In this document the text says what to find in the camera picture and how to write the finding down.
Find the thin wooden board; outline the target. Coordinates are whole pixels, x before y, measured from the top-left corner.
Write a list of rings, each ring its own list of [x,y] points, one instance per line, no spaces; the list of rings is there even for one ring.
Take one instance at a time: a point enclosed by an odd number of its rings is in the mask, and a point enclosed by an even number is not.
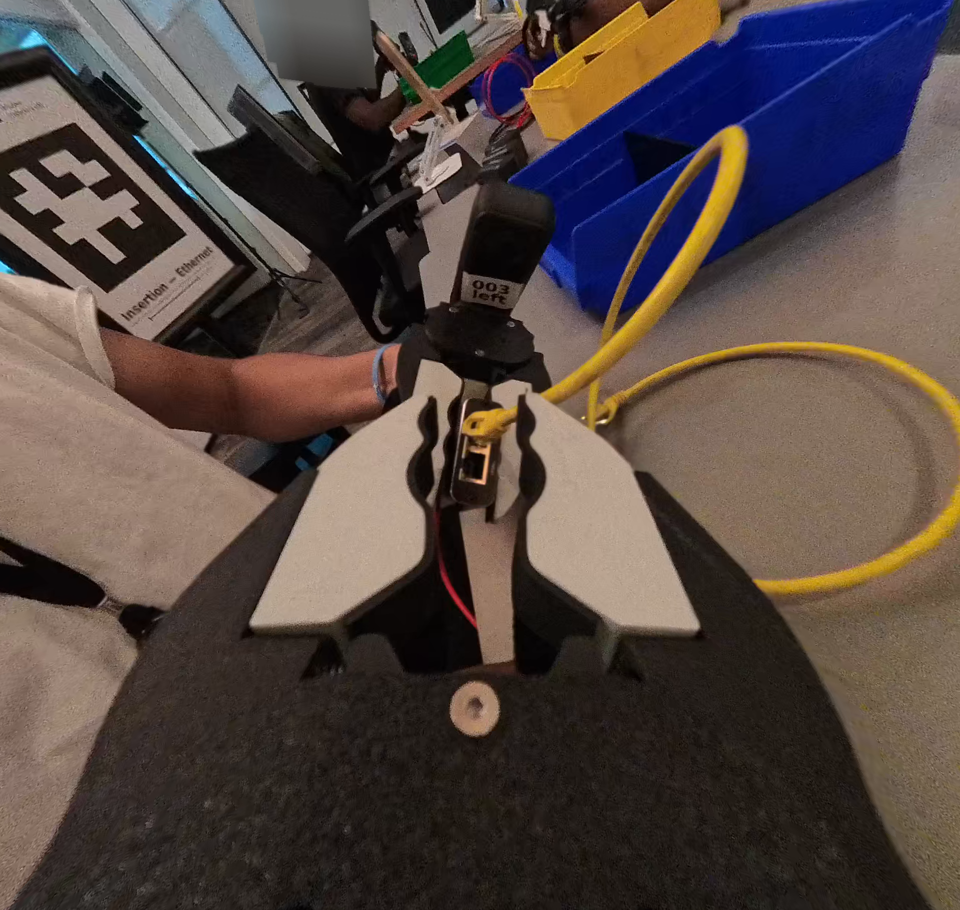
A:
[[[379,54],[418,96],[419,104],[414,109],[421,113],[432,112],[444,124],[453,125],[454,116],[444,106],[437,92],[423,81],[399,46],[380,28],[376,30],[374,39]]]

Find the yellow plastic bin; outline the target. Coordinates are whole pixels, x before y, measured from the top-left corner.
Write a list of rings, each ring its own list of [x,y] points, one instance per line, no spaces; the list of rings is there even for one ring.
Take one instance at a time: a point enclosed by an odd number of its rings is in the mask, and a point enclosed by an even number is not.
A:
[[[673,0],[649,15],[636,3],[523,89],[548,139],[562,141],[708,43],[718,0]]]

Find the black office chair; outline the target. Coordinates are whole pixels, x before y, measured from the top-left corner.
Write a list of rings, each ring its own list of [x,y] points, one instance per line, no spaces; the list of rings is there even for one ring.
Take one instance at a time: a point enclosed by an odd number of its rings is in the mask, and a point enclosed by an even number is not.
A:
[[[237,84],[228,112],[245,129],[194,157],[223,186],[302,244],[340,284],[367,334],[379,344],[426,319],[423,284],[406,277],[389,229],[419,230],[424,191],[404,185],[418,154],[403,151],[362,177],[295,112],[270,112]]]

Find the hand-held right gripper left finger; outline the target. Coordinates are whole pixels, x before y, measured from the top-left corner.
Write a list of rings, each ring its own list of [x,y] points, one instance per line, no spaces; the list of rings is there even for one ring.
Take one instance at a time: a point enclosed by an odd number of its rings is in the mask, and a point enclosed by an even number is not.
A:
[[[410,672],[443,670],[435,396],[412,396],[318,467],[248,622],[258,637],[382,637]]]

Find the blue black chair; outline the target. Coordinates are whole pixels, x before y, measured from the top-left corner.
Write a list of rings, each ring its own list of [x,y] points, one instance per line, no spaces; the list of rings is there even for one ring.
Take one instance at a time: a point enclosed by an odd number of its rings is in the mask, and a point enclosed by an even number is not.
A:
[[[281,443],[249,436],[213,435],[205,453],[252,483],[278,494],[302,472],[318,469],[350,436],[343,426]]]

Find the green plastic bin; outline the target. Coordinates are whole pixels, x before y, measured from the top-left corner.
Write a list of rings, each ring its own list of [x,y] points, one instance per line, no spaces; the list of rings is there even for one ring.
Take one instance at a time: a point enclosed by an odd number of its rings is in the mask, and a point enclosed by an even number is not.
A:
[[[444,87],[474,62],[473,51],[465,30],[461,29],[425,58],[417,58],[416,60],[414,60],[414,57],[417,54],[413,49],[409,34],[403,31],[399,36],[401,52],[424,83],[431,88]],[[415,106],[421,102],[419,95],[402,76],[398,77],[398,85],[408,105]],[[458,114],[461,114],[461,112],[466,112],[467,103],[472,99],[473,96],[469,87],[462,86],[451,97],[443,101],[446,105],[452,106]]]

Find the black ethernet port adapter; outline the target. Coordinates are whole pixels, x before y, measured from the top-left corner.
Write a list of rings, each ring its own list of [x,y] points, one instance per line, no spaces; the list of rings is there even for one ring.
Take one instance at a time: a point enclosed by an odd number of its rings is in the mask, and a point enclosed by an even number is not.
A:
[[[500,440],[481,439],[463,431],[465,420],[486,411],[489,404],[489,400],[463,395],[455,412],[448,492],[455,504],[467,509],[491,508],[497,500]]]

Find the black bin divider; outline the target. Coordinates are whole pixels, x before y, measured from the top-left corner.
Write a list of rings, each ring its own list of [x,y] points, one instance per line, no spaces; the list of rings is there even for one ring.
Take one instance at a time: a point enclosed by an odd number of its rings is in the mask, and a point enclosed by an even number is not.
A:
[[[696,152],[695,145],[630,130],[623,139],[635,186],[647,184]]]

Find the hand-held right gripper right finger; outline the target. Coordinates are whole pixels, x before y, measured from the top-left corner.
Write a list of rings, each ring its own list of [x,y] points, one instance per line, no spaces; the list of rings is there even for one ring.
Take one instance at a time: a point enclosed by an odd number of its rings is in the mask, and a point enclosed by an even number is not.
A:
[[[696,639],[701,622],[629,461],[543,395],[517,407],[516,631],[555,656],[590,640],[605,667],[624,640]]]

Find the blue plastic bin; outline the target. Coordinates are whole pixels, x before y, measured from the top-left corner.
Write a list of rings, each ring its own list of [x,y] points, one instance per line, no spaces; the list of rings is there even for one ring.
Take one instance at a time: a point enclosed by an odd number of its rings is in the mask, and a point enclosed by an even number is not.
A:
[[[510,183],[549,197],[546,277],[607,313],[629,257],[694,153],[636,186],[623,134],[696,152],[729,126],[748,138],[734,207],[704,263],[897,155],[955,0],[828,0],[761,12],[558,143]]]

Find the person's left forearm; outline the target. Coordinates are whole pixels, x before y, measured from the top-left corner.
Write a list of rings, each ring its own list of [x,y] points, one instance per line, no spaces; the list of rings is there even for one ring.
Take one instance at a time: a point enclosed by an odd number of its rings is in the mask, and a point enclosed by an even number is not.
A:
[[[101,341],[118,395],[170,429],[280,444],[384,411],[371,381],[375,351],[222,359],[107,329]]]

